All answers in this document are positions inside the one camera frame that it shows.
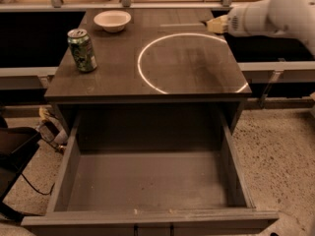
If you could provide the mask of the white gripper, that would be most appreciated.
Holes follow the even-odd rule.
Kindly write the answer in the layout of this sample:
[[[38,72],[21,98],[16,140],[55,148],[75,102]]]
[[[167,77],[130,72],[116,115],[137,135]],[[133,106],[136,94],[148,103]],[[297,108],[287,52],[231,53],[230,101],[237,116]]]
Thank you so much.
[[[232,8],[227,15],[206,22],[207,30],[237,37],[269,35],[273,26],[268,19],[269,0],[247,3]]]

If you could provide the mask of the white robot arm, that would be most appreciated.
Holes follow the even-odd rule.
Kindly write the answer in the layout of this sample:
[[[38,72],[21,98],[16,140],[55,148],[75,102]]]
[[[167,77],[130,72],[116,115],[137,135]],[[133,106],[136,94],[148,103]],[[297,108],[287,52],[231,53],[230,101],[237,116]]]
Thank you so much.
[[[293,38],[315,55],[315,0],[261,0],[203,21],[209,32],[235,37]]]

